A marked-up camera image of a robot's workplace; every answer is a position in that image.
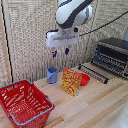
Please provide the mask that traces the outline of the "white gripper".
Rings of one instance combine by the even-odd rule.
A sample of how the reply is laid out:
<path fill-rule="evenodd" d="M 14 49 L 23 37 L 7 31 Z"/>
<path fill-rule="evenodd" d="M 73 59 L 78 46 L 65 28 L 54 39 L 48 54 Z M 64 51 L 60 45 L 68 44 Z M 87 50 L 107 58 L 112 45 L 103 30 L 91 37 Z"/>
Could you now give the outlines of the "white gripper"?
<path fill-rule="evenodd" d="M 56 29 L 46 33 L 46 46 L 52 48 L 52 57 L 57 56 L 54 47 L 73 45 L 78 42 L 78 28 Z M 69 53 L 69 46 L 65 49 L 65 55 Z"/>

